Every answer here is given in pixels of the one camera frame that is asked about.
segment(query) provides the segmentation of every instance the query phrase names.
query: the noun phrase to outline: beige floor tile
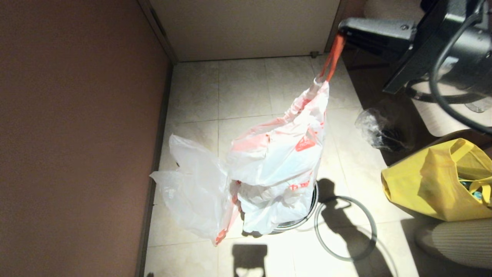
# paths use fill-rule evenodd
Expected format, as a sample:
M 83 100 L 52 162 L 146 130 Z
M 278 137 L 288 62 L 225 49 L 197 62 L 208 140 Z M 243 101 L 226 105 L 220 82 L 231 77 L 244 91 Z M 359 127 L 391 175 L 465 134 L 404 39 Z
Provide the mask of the beige floor tile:
M 218 62 L 179 63 L 173 69 L 167 123 L 218 119 Z
M 164 204 L 154 205 L 148 247 L 204 241 L 207 240 L 178 226 Z
M 321 72 L 323 65 L 326 61 L 326 55 L 318 56 L 316 59 L 311 59 L 314 72 L 318 74 Z M 330 81 L 330 100 L 328 102 L 328 109 L 338 108 L 350 108 L 360 107 L 361 103 L 357 93 L 355 92 L 354 85 L 350 80 L 347 68 L 342 59 L 337 63 L 337 69 Z
M 284 234 L 223 240 L 218 246 L 219 277 L 294 277 L 291 245 Z
M 314 80 L 309 57 L 265 59 L 272 112 L 285 112 Z
M 338 234 L 323 231 L 322 236 L 330 249 L 339 255 L 348 255 L 347 243 Z M 297 277 L 371 276 L 370 266 L 367 263 L 359 266 L 359 270 L 364 273 L 358 275 L 353 263 L 338 260 L 327 253 L 319 244 L 316 234 L 312 230 L 294 234 L 288 243 L 291 245 L 294 253 L 294 266 Z
M 327 114 L 350 195 L 364 204 L 378 223 L 412 218 L 383 193 L 380 174 L 386 164 L 381 152 L 362 139 L 355 128 L 360 110 L 337 109 Z M 353 205 L 344 211 L 354 224 L 367 224 L 367 217 L 358 207 Z
M 202 121 L 190 123 L 166 124 L 164 129 L 164 143 L 160 156 L 159 170 L 176 170 L 178 166 L 169 152 L 169 137 L 171 134 L 190 139 L 205 146 L 213 154 L 218 151 L 218 121 Z M 154 204 L 161 204 L 160 189 L 156 188 Z
M 327 179 L 334 183 L 335 195 L 350 196 L 345 182 L 345 175 L 338 157 L 337 146 L 333 138 L 333 134 L 329 128 L 325 135 L 325 144 L 323 146 L 323 155 L 318 171 L 318 182 L 322 179 Z
M 344 170 L 361 167 L 375 172 L 381 171 L 386 168 L 386 164 L 380 150 L 365 141 L 360 131 L 355 128 L 355 120 L 361 111 L 362 108 L 344 108 L 327 112 L 340 162 Z
M 249 128 L 272 119 L 271 115 L 253 116 L 219 120 L 218 123 L 218 157 L 225 161 L 233 139 L 239 137 Z
M 370 227 L 363 229 L 370 236 Z M 410 246 L 398 221 L 377 224 L 377 249 L 369 256 L 375 276 L 419 276 Z
M 347 186 L 353 198 L 359 200 L 371 212 L 377 223 L 413 218 L 398 206 L 389 202 L 383 192 L 381 172 L 369 167 L 343 168 Z M 346 209 L 356 225 L 366 224 L 366 216 L 358 207 Z
M 156 246 L 147 249 L 145 276 L 216 277 L 218 250 L 211 242 Z
M 263 59 L 219 62 L 219 119 L 272 114 Z

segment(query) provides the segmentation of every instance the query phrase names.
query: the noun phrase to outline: baseboard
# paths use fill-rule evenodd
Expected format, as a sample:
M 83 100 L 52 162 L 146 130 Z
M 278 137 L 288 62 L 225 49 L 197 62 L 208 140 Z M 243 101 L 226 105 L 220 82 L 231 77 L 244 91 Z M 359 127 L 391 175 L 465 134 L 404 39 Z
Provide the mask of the baseboard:
M 159 125 L 157 127 L 157 136 L 155 138 L 154 159 L 152 162 L 151 172 L 159 170 L 160 155 L 164 141 L 164 127 L 166 125 L 167 107 L 169 104 L 169 94 L 171 92 L 171 80 L 173 75 L 173 65 L 169 63 L 167 69 L 166 84 L 159 113 Z M 155 182 L 149 177 L 149 188 L 144 212 L 144 221 L 142 233 L 140 236 L 140 247 L 138 252 L 137 267 L 135 276 L 143 277 L 145 273 L 145 261 L 147 258 L 147 244 L 149 242 L 149 230 L 151 227 L 152 209 L 154 206 Z

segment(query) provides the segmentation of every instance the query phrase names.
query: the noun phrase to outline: brown wall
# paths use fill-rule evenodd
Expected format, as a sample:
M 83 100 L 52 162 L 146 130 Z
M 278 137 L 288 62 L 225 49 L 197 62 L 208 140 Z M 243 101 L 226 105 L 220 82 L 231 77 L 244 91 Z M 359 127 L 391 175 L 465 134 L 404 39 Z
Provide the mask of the brown wall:
M 0 275 L 133 276 L 169 61 L 136 0 L 0 3 Z
M 345 0 L 347 2 L 342 19 L 349 17 L 364 17 L 364 7 L 367 0 Z

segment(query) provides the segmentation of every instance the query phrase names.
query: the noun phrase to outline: yellow bag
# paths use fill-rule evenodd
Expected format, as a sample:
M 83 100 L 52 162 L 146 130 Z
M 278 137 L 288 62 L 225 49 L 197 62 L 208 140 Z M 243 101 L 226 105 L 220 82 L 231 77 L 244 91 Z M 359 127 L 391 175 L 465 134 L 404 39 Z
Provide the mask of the yellow bag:
M 492 160 L 459 138 L 420 150 L 382 171 L 388 199 L 446 221 L 492 217 Z M 468 191 L 459 181 L 473 181 Z M 482 188 L 482 200 L 471 193 Z

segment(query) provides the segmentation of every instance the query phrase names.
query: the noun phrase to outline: plastic bag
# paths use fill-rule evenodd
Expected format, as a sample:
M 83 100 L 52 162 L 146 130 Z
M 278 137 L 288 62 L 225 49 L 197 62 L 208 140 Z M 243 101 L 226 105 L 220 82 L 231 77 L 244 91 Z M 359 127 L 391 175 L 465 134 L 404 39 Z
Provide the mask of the plastic bag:
M 381 177 L 388 200 L 419 213 L 446 221 L 492 217 L 492 160 L 463 138 L 424 148 Z M 472 195 L 478 190 L 482 199 Z
M 328 91 L 327 81 L 315 80 L 284 117 L 233 140 L 227 163 L 229 177 L 242 182 L 238 199 L 244 231 L 268 234 L 309 213 L 323 152 Z
M 381 103 L 380 108 L 362 111 L 355 121 L 355 127 L 372 147 L 390 152 L 407 151 L 413 148 L 408 139 L 409 123 L 402 121 L 396 108 L 388 108 L 393 103 Z
M 217 245 L 238 213 L 238 185 L 228 181 L 223 163 L 202 145 L 171 135 L 169 147 L 180 168 L 150 176 L 177 223 Z

